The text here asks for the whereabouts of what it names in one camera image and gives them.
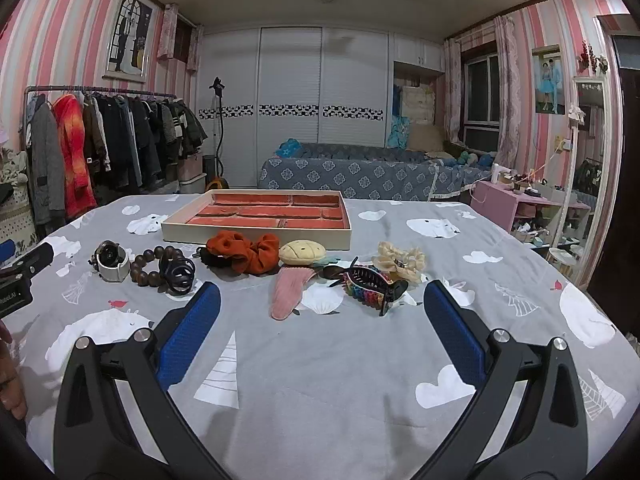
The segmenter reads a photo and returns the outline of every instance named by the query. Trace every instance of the black hair tie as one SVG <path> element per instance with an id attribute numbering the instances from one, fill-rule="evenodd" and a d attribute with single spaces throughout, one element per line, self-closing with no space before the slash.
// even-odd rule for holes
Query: black hair tie
<path id="1" fill-rule="evenodd" d="M 183 257 L 170 260 L 165 252 L 160 258 L 158 269 L 174 294 L 184 296 L 189 293 L 196 277 L 196 266 L 190 259 Z"/>

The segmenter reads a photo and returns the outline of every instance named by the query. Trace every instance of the sliding wardrobe door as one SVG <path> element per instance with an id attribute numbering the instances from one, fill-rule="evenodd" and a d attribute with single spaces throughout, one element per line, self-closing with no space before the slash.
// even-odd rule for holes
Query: sliding wardrobe door
<path id="1" fill-rule="evenodd" d="M 388 35 L 322 30 L 322 92 L 318 142 L 384 146 Z"/>
<path id="2" fill-rule="evenodd" d="M 318 142 L 322 29 L 263 28 L 258 68 L 258 172 L 285 140 Z"/>
<path id="3" fill-rule="evenodd" d="M 255 187 L 255 79 L 260 29 L 237 30 L 205 36 L 198 70 L 197 111 L 209 136 L 202 153 L 213 155 L 220 140 L 218 102 L 213 84 L 219 77 L 222 95 L 224 138 L 220 159 L 231 187 Z"/>

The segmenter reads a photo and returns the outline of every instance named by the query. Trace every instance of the red brick tile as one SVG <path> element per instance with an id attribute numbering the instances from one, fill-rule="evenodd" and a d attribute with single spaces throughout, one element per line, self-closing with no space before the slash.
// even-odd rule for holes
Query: red brick tile
<path id="1" fill-rule="evenodd" d="M 342 220 L 311 220 L 291 218 L 287 220 L 289 229 L 344 229 Z"/>
<path id="2" fill-rule="evenodd" d="M 340 201 L 335 195 L 293 195 L 294 205 L 315 205 L 318 207 L 338 207 Z"/>
<path id="3" fill-rule="evenodd" d="M 272 218 L 320 218 L 319 207 L 294 207 L 274 205 L 250 205 L 240 208 L 240 216 L 257 216 Z"/>
<path id="4" fill-rule="evenodd" d="M 244 194 L 215 194 L 214 203 L 216 205 L 248 205 L 249 199 L 247 198 L 249 195 Z"/>
<path id="5" fill-rule="evenodd" d="M 233 216 L 239 209 L 237 206 L 208 205 L 198 213 L 198 216 Z"/>
<path id="6" fill-rule="evenodd" d="M 289 205 L 290 195 L 217 194 L 216 205 Z"/>
<path id="7" fill-rule="evenodd" d="M 278 226 L 277 218 L 238 218 L 229 216 L 196 216 L 187 224 L 213 225 L 220 227 L 268 227 Z"/>
<path id="8" fill-rule="evenodd" d="M 342 220 L 342 210 L 339 207 L 325 207 L 322 209 L 322 218 Z"/>

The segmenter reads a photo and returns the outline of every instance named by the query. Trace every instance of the white mirror frame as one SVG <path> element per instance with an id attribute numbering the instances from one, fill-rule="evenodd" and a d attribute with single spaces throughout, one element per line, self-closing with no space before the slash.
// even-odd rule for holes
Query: white mirror frame
<path id="1" fill-rule="evenodd" d="M 587 237 L 587 241 L 584 245 L 584 254 L 581 256 L 580 261 L 578 262 L 578 266 L 572 272 L 571 279 L 574 281 L 576 286 L 586 285 L 583 283 L 579 283 L 582 279 L 582 268 L 584 267 L 584 262 L 587 259 L 587 255 L 591 251 L 593 246 L 593 239 L 595 236 L 596 229 L 595 227 L 600 222 L 600 217 L 602 216 L 602 209 L 604 207 L 604 190 L 607 189 L 607 181 L 609 179 L 609 159 L 611 152 L 611 136 L 612 136 L 612 118 L 611 118 L 611 110 L 610 110 L 610 94 L 609 94 L 609 85 L 607 81 L 603 77 L 583 77 L 576 76 L 574 77 L 574 95 L 578 96 L 578 83 L 591 83 L 591 84 L 599 84 L 602 86 L 602 99 L 604 102 L 604 154 L 602 156 L 602 176 L 600 177 L 600 192 L 598 193 L 598 199 L 596 201 L 596 207 L 593 212 L 593 218 L 591 219 L 591 228 L 589 230 L 589 235 Z M 553 247 L 558 246 L 558 242 L 562 236 L 562 231 L 564 230 L 564 221 L 566 220 L 566 215 L 568 211 L 568 206 L 571 200 L 571 192 L 574 189 L 574 176 L 575 176 L 575 165 L 576 165 L 576 156 L 577 156 L 577 140 L 578 140 L 578 128 L 577 126 L 571 127 L 572 131 L 572 152 L 571 152 L 571 160 L 569 165 L 569 172 L 567 174 L 567 183 L 565 185 L 566 194 L 564 196 L 564 204 L 562 205 L 562 211 L 560 216 L 560 222 L 558 224 L 558 229 L 556 231 L 556 236 L 554 237 Z"/>

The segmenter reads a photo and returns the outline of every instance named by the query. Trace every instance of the mirror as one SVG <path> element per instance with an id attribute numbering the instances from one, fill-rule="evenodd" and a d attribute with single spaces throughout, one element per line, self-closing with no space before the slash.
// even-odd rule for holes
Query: mirror
<path id="1" fill-rule="evenodd" d="M 557 248 L 551 250 L 550 261 L 571 266 L 569 279 L 579 276 L 580 261 L 590 248 L 590 232 L 599 215 L 598 195 L 602 181 L 602 164 L 607 140 L 605 88 L 601 80 L 576 78 L 578 106 L 584 113 L 584 124 L 574 132 L 575 171 L 569 172 L 565 189 L 571 193 L 564 219 L 556 236 Z"/>

